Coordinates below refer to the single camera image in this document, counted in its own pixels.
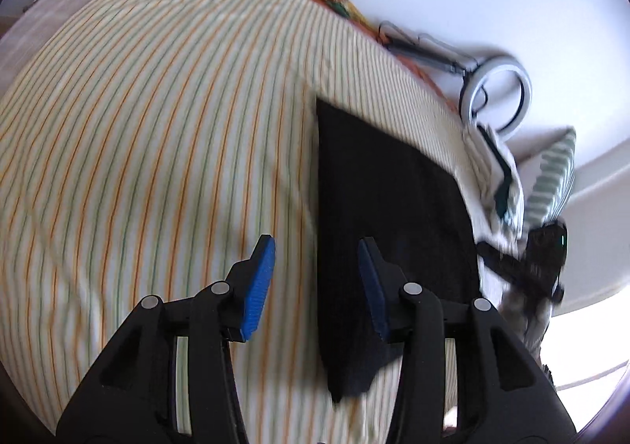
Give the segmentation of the black garment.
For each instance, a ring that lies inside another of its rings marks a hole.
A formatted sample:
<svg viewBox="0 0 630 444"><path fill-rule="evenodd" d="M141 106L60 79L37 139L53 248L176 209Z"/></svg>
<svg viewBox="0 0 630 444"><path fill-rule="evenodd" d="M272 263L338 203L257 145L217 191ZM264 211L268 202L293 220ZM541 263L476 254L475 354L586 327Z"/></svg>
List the black garment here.
<svg viewBox="0 0 630 444"><path fill-rule="evenodd" d="M471 219L456 180L418 149L319 100L317 334L333 402L369 391L402 347L372 326L359 242L448 301L480 296Z"/></svg>

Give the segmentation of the striped yellow blanket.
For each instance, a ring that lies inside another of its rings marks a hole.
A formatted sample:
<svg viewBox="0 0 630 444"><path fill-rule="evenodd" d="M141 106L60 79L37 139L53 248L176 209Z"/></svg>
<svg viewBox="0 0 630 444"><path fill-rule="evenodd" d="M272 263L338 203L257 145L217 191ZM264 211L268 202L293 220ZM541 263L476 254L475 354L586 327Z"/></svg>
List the striped yellow blanket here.
<svg viewBox="0 0 630 444"><path fill-rule="evenodd" d="M314 0L91 0L1 101L1 361L48 429L144 296L196 294L276 240L233 359L254 443L381 443L399 368L333 403L316 363L318 98L476 180L461 127Z"/></svg>

